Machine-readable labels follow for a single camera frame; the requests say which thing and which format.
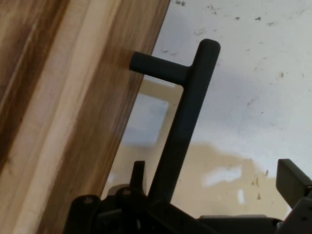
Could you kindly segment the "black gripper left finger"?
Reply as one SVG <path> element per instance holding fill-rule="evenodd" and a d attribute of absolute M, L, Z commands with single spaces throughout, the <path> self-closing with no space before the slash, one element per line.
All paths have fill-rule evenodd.
<path fill-rule="evenodd" d="M 215 231 L 165 201 L 152 202 L 143 191 L 145 162 L 136 161 L 130 184 L 101 200 L 74 199 L 65 234 L 213 234 Z"/>

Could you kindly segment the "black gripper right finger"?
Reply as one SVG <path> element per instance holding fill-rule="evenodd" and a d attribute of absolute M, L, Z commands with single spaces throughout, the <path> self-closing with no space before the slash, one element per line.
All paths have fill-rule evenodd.
<path fill-rule="evenodd" d="M 280 159 L 277 165 L 276 188 L 292 209 L 277 229 L 277 233 L 310 234 L 312 180 L 290 159 Z"/>

